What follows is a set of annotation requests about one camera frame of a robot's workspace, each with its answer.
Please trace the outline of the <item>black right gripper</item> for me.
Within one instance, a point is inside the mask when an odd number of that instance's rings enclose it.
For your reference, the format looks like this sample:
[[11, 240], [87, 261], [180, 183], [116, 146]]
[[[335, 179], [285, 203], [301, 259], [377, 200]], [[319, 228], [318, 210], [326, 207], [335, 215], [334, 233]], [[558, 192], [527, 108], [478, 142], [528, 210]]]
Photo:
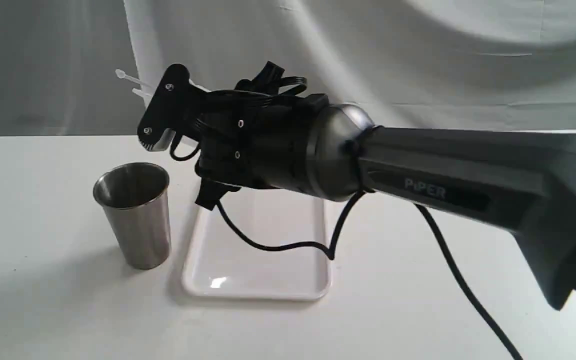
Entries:
[[195, 204], [214, 210], [242, 188], [313, 193], [307, 177], [307, 142], [318, 115], [330, 105], [324, 93], [280, 96], [266, 107], [233, 107], [201, 116], [201, 177]]

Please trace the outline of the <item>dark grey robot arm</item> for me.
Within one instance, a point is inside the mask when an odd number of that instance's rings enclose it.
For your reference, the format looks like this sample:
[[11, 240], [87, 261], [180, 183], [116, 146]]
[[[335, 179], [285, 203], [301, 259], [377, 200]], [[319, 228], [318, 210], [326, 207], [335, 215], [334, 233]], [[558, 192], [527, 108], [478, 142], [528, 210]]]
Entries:
[[429, 209], [507, 231], [547, 303], [555, 310], [576, 292], [576, 132], [408, 129], [375, 125], [356, 105], [324, 96], [245, 98], [218, 91], [189, 116], [199, 134], [195, 171], [203, 182], [283, 189], [345, 201], [329, 244], [267, 245], [243, 234], [215, 195], [233, 232], [252, 248], [314, 248], [334, 260], [345, 220], [367, 193], [414, 203], [452, 275], [515, 359], [517, 349], [470, 290]]

